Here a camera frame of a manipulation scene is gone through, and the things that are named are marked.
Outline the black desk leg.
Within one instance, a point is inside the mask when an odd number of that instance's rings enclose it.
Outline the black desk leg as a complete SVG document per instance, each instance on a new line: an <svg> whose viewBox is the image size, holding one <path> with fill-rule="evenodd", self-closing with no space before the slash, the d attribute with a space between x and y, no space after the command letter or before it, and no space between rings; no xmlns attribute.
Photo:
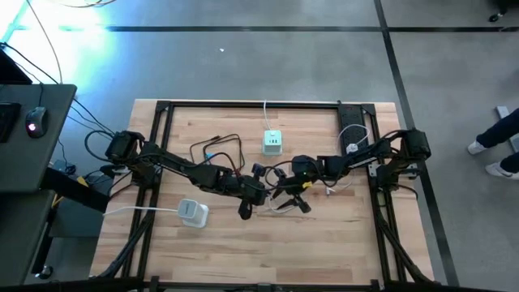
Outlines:
<svg viewBox="0 0 519 292"><path fill-rule="evenodd" d="M105 212L109 203L109 197L106 194L85 186L52 168L47 168L45 171L41 188L55 191L58 195L101 213Z"/></svg>

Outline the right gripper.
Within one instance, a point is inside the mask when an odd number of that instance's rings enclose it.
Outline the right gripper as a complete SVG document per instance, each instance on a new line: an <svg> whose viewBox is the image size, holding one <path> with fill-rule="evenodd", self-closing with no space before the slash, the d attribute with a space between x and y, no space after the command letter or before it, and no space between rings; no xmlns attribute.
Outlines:
<svg viewBox="0 0 519 292"><path fill-rule="evenodd" d="M282 192L291 195L292 198L275 208L281 213L289 208L300 208L303 213L311 211L310 205L301 197L301 194L310 188L320 177L321 167L317 161L309 156L296 156L291 161L293 176L287 177L280 168L275 169L278 177L277 186L271 195L276 199Z"/></svg>

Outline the person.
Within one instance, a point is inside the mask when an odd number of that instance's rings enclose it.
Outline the person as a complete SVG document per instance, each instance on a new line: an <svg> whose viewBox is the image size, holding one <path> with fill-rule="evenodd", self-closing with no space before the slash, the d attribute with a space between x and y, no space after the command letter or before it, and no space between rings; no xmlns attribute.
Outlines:
<svg viewBox="0 0 519 292"><path fill-rule="evenodd" d="M482 134L477 135L475 140L488 150L497 144L502 144L517 133L519 133L519 108L515 109L507 117L500 119ZM510 173L519 173L519 152L498 162L502 169Z"/></svg>

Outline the black computer mouse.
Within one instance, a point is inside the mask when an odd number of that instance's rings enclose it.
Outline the black computer mouse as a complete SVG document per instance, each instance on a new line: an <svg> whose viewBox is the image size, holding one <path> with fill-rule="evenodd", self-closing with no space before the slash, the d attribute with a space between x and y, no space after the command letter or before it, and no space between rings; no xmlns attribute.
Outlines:
<svg viewBox="0 0 519 292"><path fill-rule="evenodd" d="M43 137L48 130L48 111L43 106L38 106L28 111L25 118L25 128L28 136L33 139Z"/></svg>

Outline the grey side desk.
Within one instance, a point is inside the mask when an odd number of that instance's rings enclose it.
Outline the grey side desk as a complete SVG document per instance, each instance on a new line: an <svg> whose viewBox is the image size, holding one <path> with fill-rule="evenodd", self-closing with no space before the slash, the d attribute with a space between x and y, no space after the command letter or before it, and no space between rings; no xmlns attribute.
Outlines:
<svg viewBox="0 0 519 292"><path fill-rule="evenodd" d="M73 84L7 85L0 89L0 102L21 105L7 142L0 143L0 193L30 193L39 188L76 91ZM25 117L39 105L47 109L48 131L33 139L25 130Z"/></svg>

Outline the black plug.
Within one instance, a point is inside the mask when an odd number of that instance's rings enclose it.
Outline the black plug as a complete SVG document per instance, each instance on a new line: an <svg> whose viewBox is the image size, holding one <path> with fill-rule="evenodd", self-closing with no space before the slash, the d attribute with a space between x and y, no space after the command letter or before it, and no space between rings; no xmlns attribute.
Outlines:
<svg viewBox="0 0 519 292"><path fill-rule="evenodd" d="M114 178L116 175L125 174L127 172L127 168L124 165L108 164L103 165L99 171L102 172L103 175Z"/></svg>

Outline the black aluminium table frame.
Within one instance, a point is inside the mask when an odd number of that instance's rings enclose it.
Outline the black aluminium table frame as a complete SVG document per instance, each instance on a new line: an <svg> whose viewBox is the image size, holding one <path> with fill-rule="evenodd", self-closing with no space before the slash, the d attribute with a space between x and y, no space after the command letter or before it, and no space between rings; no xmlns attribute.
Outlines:
<svg viewBox="0 0 519 292"><path fill-rule="evenodd" d="M200 141L216 135L237 134L239 141L212 148L215 161L229 165L244 156L244 171L254 163L284 164L290 158L338 153L337 107L333 103L295 103L277 108L262 101L181 101L158 118L158 137L167 138L175 154L200 160ZM279 130L279 156L262 153L264 132ZM130 230L144 215L136 204L155 204L151 233L141 238L128 273L145 279L158 277L167 284L206 284L221 288L284 285L367 285L371 281L409 281L390 242L375 228L374 210L380 208L396 228L401 245L426 277L431 260L418 209L408 179L391 195L371 194L366 170L356 170L327 194L321 182L303 194L309 213L294 209L284 214L266 206L254 209L249 220L238 215L238 200L209 194L185 178L164 173L158 195L139 196L127 180L116 187L107 207L91 266L99 275L116 258ZM182 199L209 208L207 224L185 226L177 209Z"/></svg>

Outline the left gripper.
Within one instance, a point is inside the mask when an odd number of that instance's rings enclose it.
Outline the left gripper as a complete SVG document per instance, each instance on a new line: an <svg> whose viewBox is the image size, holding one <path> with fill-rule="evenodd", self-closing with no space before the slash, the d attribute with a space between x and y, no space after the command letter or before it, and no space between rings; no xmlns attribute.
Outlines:
<svg viewBox="0 0 519 292"><path fill-rule="evenodd" d="M280 195L279 186L266 188L260 181L260 177L266 174L266 168L260 164L252 166L252 176L242 175L238 178L241 194L241 204L238 214L242 219L250 219L254 206L272 207L270 199L276 199Z"/></svg>

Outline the green white cube power strip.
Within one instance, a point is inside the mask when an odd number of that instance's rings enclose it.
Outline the green white cube power strip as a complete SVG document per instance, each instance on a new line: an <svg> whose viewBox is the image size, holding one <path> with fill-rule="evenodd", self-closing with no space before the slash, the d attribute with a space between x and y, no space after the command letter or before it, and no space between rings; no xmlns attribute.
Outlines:
<svg viewBox="0 0 519 292"><path fill-rule="evenodd" d="M262 153L265 156L279 156L282 154L282 134L279 130L267 130L264 132Z"/></svg>

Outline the black power strip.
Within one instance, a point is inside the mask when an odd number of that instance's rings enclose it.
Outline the black power strip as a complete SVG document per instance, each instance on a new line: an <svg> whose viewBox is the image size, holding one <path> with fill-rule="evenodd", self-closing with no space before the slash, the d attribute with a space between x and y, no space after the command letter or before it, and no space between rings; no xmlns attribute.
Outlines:
<svg viewBox="0 0 519 292"><path fill-rule="evenodd" d="M349 144L357 144L358 149L367 146L370 129L366 127L364 109L360 105L340 104L337 111L339 134L337 146L343 155Z"/></svg>

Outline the laptop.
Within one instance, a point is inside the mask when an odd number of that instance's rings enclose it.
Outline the laptop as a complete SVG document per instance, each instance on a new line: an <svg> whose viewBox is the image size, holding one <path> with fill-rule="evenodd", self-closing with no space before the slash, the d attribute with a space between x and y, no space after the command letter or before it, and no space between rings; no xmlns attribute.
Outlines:
<svg viewBox="0 0 519 292"><path fill-rule="evenodd" d="M0 49L0 84L32 84L32 80L2 49Z"/></svg>

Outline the white charger adapter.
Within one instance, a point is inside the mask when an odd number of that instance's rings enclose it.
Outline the white charger adapter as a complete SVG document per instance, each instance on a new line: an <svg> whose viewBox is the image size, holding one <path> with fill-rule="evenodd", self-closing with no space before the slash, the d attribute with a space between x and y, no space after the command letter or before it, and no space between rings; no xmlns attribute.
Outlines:
<svg viewBox="0 0 519 292"><path fill-rule="evenodd" d="M202 229L207 224L209 208L195 200L182 199L177 214L185 226Z"/></svg>

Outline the black keyboard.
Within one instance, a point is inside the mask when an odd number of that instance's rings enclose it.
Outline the black keyboard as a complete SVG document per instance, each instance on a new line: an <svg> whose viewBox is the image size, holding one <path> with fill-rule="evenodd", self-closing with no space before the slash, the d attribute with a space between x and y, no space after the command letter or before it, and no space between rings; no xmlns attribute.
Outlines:
<svg viewBox="0 0 519 292"><path fill-rule="evenodd" d="M20 103L0 102L0 143L8 141L18 120L20 109Z"/></svg>

